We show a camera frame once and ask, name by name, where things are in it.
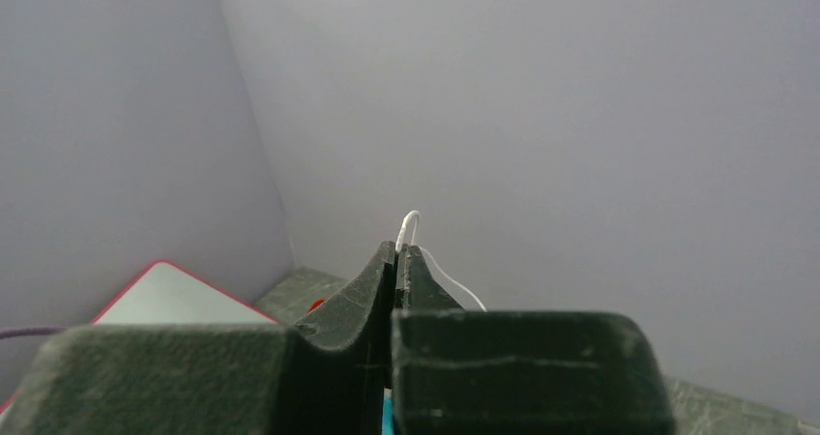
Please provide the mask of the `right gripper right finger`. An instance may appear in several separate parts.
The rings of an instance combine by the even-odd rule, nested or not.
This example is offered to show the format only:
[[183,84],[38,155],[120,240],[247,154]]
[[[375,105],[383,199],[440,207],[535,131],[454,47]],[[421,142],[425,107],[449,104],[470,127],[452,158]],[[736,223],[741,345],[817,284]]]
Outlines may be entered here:
[[654,350],[606,311],[468,310],[421,250],[397,258],[391,319],[398,434],[672,434]]

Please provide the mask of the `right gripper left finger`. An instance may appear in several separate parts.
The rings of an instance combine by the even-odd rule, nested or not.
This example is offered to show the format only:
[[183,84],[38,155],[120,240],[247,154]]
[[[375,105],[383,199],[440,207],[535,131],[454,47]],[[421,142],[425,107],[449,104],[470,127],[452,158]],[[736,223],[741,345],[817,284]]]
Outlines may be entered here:
[[5,434],[377,434],[396,247],[296,324],[88,325],[49,339]]

